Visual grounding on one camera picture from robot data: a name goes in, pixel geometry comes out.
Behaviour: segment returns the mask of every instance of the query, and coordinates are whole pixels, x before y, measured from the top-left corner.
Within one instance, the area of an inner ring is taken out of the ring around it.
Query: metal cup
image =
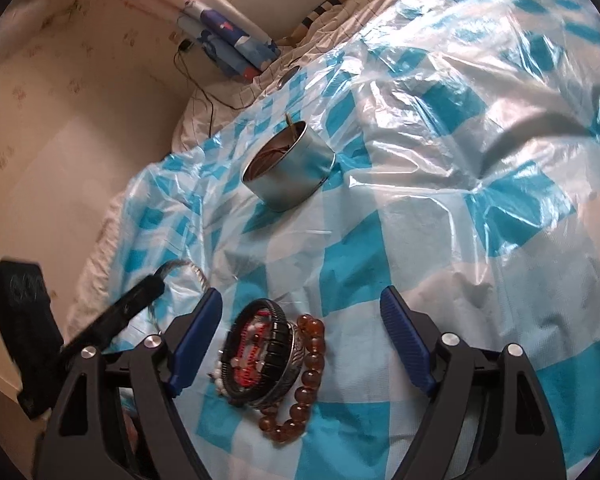
[[[273,211],[286,211],[327,180],[335,160],[333,150],[304,121],[298,121],[256,153],[242,182]]]

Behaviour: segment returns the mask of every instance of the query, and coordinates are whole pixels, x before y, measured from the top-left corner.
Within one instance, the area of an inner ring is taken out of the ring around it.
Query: black rubber bracelet
[[[234,379],[234,369],[231,359],[236,356],[240,348],[242,330],[258,313],[259,310],[269,311],[271,326],[267,353],[264,356],[264,366],[260,372],[260,379],[250,388],[240,386]],[[237,402],[253,402],[269,392],[282,377],[289,355],[291,354],[291,332],[286,322],[285,313],[274,301],[262,298],[251,301],[244,310],[238,314],[234,325],[229,330],[222,349],[222,384],[229,397]]]

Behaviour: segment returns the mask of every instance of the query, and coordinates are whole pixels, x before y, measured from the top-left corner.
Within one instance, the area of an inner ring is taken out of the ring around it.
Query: blue gripper pad
[[[405,306],[404,300],[392,286],[388,286],[380,294],[382,322],[411,383],[430,396],[436,386],[431,373],[432,355],[407,316]]]
[[[193,322],[171,355],[169,366],[171,379],[166,384],[171,397],[179,396],[184,388],[191,386],[198,373],[202,359],[222,317],[220,293],[214,288],[210,288],[206,301],[199,303],[192,314]]]

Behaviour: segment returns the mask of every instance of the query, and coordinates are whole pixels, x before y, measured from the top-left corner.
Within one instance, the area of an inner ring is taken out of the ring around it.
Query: blue and white checkered tablecloth
[[[280,214],[240,174],[285,112],[337,162]],[[112,300],[181,257],[222,293],[221,327],[176,400],[215,480],[391,478],[427,402],[382,325],[391,283],[473,346],[525,348],[574,478],[600,446],[600,16],[589,0],[399,0],[201,147],[147,167],[121,233]],[[163,329],[195,305],[194,282],[174,278],[158,302]],[[308,431],[282,448],[206,376],[260,297],[327,331]],[[115,347],[154,331],[143,313]]]

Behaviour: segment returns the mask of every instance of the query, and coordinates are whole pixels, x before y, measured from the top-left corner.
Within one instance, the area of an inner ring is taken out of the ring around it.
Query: bead
[[[302,404],[294,404],[289,408],[289,416],[294,422],[306,422],[309,420],[309,407]]]
[[[307,341],[306,349],[312,354],[324,354],[326,350],[324,339],[321,337],[312,337]]]
[[[307,321],[304,331],[312,337],[323,337],[324,323],[319,319],[310,319]]]
[[[265,415],[258,422],[258,427],[267,433],[267,431],[273,431],[276,429],[278,423],[274,415]]]
[[[324,370],[324,357],[321,354],[307,354],[304,356],[304,366],[309,370]]]
[[[260,410],[260,413],[262,413],[263,415],[277,415],[278,407],[277,406],[269,406],[268,408],[265,408],[264,410]]]
[[[305,424],[304,422],[295,422],[291,419],[286,421],[282,425],[282,431],[284,431],[289,439],[297,438],[304,433]]]
[[[316,370],[305,370],[302,372],[302,384],[309,388],[317,388],[322,381],[322,374]]]
[[[313,319],[313,317],[309,316],[309,314],[302,314],[302,316],[299,316],[298,320],[296,321],[298,328],[300,330],[304,330],[304,327],[310,319]]]
[[[283,431],[281,426],[278,426],[275,430],[269,432],[271,439],[273,442],[277,442],[282,444],[285,440],[288,440],[288,436],[286,436],[286,432]]]
[[[305,406],[313,404],[315,402],[315,390],[301,386],[296,390],[294,399],[298,404],[304,404]]]

